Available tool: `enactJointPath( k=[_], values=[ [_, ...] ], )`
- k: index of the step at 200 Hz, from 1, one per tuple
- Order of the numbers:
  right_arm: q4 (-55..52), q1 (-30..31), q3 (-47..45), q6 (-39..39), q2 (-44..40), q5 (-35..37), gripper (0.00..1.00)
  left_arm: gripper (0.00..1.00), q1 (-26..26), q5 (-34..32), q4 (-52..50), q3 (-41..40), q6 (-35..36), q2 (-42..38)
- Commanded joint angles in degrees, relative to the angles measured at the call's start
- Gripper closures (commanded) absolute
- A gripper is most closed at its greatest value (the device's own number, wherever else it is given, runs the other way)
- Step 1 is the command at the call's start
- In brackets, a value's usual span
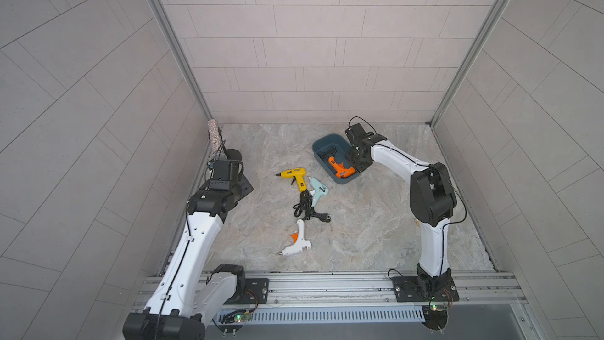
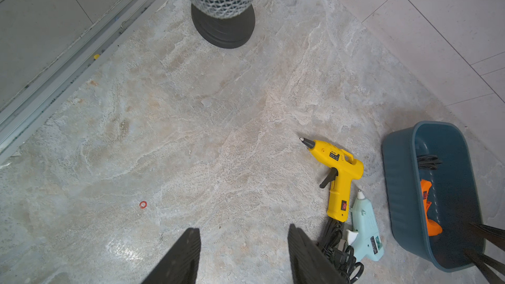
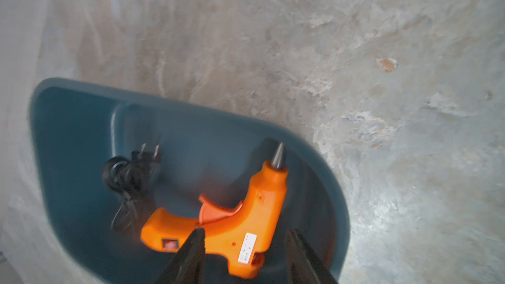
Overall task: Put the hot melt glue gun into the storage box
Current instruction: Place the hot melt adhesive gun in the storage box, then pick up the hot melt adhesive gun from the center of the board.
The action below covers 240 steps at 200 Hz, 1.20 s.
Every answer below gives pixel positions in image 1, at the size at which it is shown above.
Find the orange hot glue gun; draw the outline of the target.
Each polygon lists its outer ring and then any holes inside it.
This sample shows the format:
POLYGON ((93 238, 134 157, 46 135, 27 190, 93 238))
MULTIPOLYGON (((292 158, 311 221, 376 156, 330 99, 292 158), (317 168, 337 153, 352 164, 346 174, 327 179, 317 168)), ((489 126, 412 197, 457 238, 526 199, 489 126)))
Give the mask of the orange hot glue gun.
POLYGON ((337 178, 349 178, 356 173, 356 170, 353 167, 345 167, 343 163, 337 163, 335 160, 337 152, 338 149, 336 147, 331 147, 327 151, 320 152, 319 157, 328 162, 328 165, 333 169, 334 175, 337 178))

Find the teal plastic storage box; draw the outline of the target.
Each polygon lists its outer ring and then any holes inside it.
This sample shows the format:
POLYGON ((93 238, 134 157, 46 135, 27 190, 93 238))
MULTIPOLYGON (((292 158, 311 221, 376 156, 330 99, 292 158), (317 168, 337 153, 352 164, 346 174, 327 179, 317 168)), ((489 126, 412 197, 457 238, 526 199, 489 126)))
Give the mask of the teal plastic storage box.
POLYGON ((330 178, 336 184, 343 185, 343 184, 347 184, 347 183, 353 181, 355 178, 357 178, 360 175, 358 172, 356 172, 354 175, 350 176, 349 178, 345 178, 345 179, 337 178, 334 175, 333 169, 328 165, 328 162, 322 160, 319 157, 320 152, 327 151, 331 147, 336 147, 338 149, 338 152, 335 155, 335 160, 337 163, 343 163, 345 167, 352 167, 352 165, 350 165, 349 161, 346 159, 346 156, 344 155, 344 153, 351 147, 351 145, 348 143, 348 141, 346 139, 344 139, 341 135, 338 135, 338 134, 325 135, 324 137, 316 140, 312 144, 312 151, 314 153, 314 156, 315 156, 317 162, 319 162, 319 164, 322 166, 322 168, 327 172, 327 174, 330 176, 330 178))

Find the mint green hot glue gun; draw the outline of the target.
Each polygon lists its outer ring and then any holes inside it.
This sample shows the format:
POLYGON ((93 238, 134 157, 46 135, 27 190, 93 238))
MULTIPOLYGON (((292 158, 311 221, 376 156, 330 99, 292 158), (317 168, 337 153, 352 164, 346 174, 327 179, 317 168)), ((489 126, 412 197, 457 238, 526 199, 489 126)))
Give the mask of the mint green hot glue gun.
POLYGON ((318 204, 319 199, 328 195, 329 188, 313 176, 309 177, 309 181, 311 190, 302 192, 300 196, 300 208, 304 214, 304 220, 317 218, 324 223, 330 223, 331 217, 328 213, 318 213, 316 211, 316 205, 318 204))

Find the yellow hot glue gun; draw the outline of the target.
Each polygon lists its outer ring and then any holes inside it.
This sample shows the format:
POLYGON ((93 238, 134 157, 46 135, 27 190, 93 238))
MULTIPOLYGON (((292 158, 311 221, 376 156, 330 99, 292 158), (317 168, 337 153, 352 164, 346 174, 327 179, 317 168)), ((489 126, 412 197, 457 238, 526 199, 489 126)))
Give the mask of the yellow hot glue gun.
POLYGON ((304 220, 309 220, 311 218, 312 196, 305 183, 305 175, 306 171, 304 168, 292 168, 276 174, 276 176, 284 179, 292 179, 293 184, 297 184, 300 199, 294 205, 294 217, 299 218, 303 216, 304 220))

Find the white hot glue gun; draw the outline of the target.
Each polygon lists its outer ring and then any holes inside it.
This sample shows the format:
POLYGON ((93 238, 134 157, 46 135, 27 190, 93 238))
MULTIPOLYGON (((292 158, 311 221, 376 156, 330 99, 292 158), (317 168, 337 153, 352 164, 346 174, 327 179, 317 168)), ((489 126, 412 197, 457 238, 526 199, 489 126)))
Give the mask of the white hot glue gun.
POLYGON ((305 238, 304 220, 297 220, 297 233, 291 235, 291 237, 294 240, 294 243, 277 253, 278 256, 293 256, 302 253, 305 250, 311 250, 311 242, 305 238))

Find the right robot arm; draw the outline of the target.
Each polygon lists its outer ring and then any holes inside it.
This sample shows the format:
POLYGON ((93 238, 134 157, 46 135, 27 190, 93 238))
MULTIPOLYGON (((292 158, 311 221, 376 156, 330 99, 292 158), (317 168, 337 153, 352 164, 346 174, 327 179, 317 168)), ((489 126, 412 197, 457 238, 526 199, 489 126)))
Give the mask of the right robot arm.
POLYGON ((410 186, 410 208, 420 223, 421 256, 418 280, 435 290, 451 278, 448 262, 448 230, 456 192, 442 163, 430 164, 402 151, 385 136, 366 132, 361 124, 350 125, 345 134, 351 143, 346 157, 362 172, 374 162, 384 165, 410 186))

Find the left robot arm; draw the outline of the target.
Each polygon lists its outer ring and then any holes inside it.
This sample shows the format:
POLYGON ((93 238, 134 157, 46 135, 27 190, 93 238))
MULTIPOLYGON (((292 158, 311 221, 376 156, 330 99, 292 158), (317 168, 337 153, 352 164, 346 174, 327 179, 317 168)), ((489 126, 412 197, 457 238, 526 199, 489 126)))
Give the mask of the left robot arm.
POLYGON ((212 175, 189 199, 179 245, 159 287, 140 313, 130 313, 126 339, 203 339, 207 326, 227 302, 245 296, 245 270, 222 264, 198 288, 209 251, 227 214, 253 191, 234 149, 212 162, 212 175))

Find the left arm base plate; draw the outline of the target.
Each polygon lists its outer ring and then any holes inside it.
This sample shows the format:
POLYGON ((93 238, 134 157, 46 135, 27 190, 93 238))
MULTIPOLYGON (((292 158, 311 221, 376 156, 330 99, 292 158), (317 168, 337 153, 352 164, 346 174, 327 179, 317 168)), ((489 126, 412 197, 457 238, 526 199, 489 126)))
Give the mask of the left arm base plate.
POLYGON ((267 303, 269 279, 247 279, 245 287, 225 302, 226 305, 264 305, 267 303))

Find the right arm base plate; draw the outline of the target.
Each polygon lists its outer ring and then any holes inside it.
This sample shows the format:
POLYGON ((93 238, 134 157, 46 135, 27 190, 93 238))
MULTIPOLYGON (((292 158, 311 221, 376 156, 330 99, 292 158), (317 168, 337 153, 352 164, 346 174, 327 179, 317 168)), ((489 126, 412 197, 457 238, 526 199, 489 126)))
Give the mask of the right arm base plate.
POLYGON ((402 302, 458 302, 459 293, 451 276, 423 279, 417 276, 391 277, 396 301, 402 302))

